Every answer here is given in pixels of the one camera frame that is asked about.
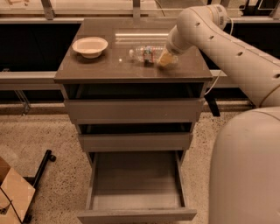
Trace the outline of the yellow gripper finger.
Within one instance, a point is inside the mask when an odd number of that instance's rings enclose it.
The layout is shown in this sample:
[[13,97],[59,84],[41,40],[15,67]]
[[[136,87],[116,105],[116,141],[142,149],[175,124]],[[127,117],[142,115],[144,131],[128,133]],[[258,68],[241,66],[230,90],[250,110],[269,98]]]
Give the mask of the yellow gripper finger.
[[165,67],[168,66],[169,64],[172,64],[173,61],[174,61],[174,56],[171,53],[169,53],[166,48],[164,48],[157,60],[157,63],[161,67]]

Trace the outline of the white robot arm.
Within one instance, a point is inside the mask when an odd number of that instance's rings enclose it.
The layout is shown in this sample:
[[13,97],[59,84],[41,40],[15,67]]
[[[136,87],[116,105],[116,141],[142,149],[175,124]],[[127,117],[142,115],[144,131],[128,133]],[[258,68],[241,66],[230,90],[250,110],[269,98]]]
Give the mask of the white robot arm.
[[255,104],[216,137],[208,224],[280,224],[280,60],[224,31],[220,4],[182,10],[159,63],[198,47]]

